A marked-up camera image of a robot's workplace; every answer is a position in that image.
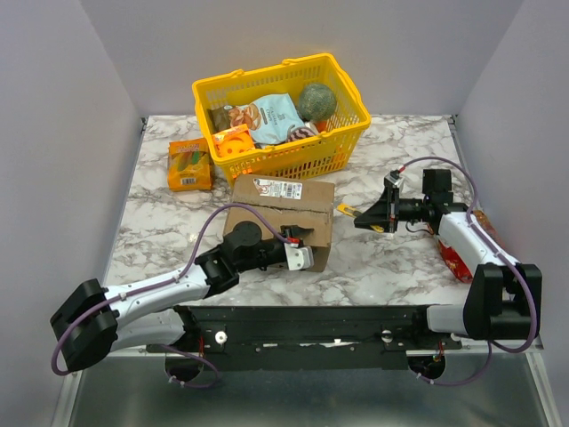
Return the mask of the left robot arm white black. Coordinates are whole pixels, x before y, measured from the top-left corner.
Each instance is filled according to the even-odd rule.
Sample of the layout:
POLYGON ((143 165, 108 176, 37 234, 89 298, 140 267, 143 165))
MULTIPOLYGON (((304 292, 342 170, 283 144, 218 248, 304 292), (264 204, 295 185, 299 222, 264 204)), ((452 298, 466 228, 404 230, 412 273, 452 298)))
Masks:
POLYGON ((292 271, 312 268, 313 250, 304 242, 311 231, 285 225, 265 239, 259 224, 243 221, 220 244, 195 255, 181 269, 121 286, 86 280, 50 319, 57 339, 52 371, 60 376, 81 371, 113 351, 139 345, 190 350, 197 330, 175 315, 174 306, 223 294, 248 270, 277 264, 292 271))

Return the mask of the yellow utility knife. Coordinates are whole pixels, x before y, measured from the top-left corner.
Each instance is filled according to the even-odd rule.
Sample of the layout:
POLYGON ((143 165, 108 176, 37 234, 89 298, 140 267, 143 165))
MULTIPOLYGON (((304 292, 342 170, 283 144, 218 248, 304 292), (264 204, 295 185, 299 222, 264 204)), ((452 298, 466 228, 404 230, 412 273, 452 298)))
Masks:
MULTIPOLYGON (((351 218, 357 218, 358 216, 360 216, 362 214, 361 211, 357 210, 356 208, 354 208, 350 205, 344 204, 344 203, 339 204, 336 207, 336 210, 338 212, 340 212, 341 214, 347 215, 351 218)), ((372 230, 376 233, 383 233, 384 232, 384 229, 378 225, 365 226, 364 230, 372 230)))

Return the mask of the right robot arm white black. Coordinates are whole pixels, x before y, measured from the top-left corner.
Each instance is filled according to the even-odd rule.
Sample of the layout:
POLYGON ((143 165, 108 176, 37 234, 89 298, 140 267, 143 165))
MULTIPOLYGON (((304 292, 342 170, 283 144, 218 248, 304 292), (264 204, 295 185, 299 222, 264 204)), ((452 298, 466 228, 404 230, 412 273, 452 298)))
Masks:
POLYGON ((412 322, 411 342, 427 349, 442 333, 475 340, 533 340, 539 332, 539 268, 504 252, 473 211, 454 201, 449 170, 424 170, 422 198, 401 197, 402 184, 400 172, 390 172, 379 200, 356 216, 355 227, 394 233, 401 222, 424 222, 455 277, 470 284, 464 303, 431 305, 425 318, 412 322))

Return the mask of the brown cardboard express box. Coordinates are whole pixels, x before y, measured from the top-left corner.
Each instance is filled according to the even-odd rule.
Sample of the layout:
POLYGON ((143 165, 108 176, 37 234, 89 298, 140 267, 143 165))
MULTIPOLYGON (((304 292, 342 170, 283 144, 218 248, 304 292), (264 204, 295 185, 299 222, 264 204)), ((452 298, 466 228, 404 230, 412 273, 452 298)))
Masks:
POLYGON ((276 230, 307 229, 301 239, 313 249, 309 270, 322 272, 332 247, 334 191, 330 182, 246 174, 237 177, 231 201, 251 206, 276 230))

